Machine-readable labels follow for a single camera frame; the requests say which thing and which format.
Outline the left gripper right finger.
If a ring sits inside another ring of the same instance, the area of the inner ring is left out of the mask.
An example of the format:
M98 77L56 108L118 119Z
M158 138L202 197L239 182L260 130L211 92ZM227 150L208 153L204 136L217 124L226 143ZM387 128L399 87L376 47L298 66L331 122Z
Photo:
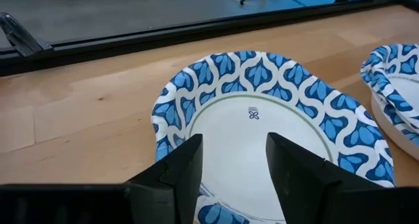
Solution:
M274 132L266 157L287 223L361 222L362 195L382 189Z

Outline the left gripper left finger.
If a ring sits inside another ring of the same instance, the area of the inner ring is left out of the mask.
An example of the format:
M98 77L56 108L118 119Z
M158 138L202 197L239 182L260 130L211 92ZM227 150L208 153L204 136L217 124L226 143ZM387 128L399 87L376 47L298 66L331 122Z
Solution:
M195 134L148 169L129 179L133 222L192 223L202 166L203 136Z

